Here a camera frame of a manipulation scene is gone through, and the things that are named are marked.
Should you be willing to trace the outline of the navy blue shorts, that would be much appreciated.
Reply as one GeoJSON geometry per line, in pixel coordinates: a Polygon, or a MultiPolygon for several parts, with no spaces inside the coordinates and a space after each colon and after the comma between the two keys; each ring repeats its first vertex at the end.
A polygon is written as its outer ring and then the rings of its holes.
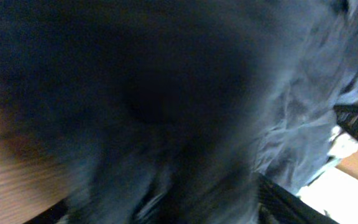
{"type": "Polygon", "coordinates": [[[0,1],[0,139],[65,173],[70,223],[256,223],[357,78],[358,1],[0,1]]]}

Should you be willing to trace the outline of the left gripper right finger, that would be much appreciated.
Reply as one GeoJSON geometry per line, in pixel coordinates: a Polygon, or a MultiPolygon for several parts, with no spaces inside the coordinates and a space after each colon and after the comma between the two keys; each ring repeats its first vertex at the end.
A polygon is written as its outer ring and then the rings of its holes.
{"type": "Polygon", "coordinates": [[[284,188],[258,174],[260,224],[337,224],[284,188]]]}

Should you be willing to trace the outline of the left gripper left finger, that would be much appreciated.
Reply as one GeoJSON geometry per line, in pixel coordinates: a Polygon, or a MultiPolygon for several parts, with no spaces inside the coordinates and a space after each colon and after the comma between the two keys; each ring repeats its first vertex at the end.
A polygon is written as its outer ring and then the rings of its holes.
{"type": "Polygon", "coordinates": [[[66,201],[61,200],[24,224],[56,224],[67,214],[67,211],[66,201]]]}

